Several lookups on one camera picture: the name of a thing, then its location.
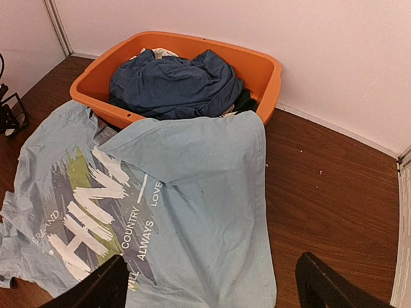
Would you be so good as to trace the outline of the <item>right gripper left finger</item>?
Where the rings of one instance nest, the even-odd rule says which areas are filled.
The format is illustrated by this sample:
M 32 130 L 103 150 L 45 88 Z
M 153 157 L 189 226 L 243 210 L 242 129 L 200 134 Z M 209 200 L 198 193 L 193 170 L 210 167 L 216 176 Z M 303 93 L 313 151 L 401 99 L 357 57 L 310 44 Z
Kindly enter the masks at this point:
M 124 307 L 128 276 L 124 258 L 114 255 L 75 287 L 42 307 Z

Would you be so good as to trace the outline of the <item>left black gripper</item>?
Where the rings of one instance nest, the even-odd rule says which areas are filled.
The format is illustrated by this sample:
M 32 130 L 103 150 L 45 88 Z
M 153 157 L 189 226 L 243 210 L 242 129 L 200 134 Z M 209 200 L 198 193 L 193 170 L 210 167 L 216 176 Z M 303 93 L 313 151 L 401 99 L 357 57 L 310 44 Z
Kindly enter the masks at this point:
M 4 96 L 8 92 L 8 86 L 1 84 L 1 133 L 4 135 L 12 135 L 19 127 L 17 118 L 12 113 L 12 109 L 7 104 L 12 98 L 17 98 L 18 94 L 14 93 L 3 101 Z

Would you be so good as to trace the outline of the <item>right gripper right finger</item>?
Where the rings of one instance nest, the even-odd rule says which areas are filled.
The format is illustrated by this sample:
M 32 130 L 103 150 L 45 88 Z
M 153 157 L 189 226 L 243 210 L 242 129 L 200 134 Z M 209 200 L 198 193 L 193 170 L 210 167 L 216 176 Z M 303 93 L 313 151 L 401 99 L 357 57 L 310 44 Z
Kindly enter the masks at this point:
M 301 307 L 391 306 L 350 283 L 311 252 L 299 257 L 295 279 Z

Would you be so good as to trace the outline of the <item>light blue printed t-shirt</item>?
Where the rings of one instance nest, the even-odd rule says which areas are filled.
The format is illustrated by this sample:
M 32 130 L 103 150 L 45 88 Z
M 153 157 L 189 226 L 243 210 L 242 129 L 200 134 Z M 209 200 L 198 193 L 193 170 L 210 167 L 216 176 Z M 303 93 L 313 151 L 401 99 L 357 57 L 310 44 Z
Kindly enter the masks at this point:
M 115 131 L 86 106 L 53 111 L 20 150 L 1 209 L 1 287 L 58 296 L 114 255 L 127 307 L 273 307 L 260 117 Z

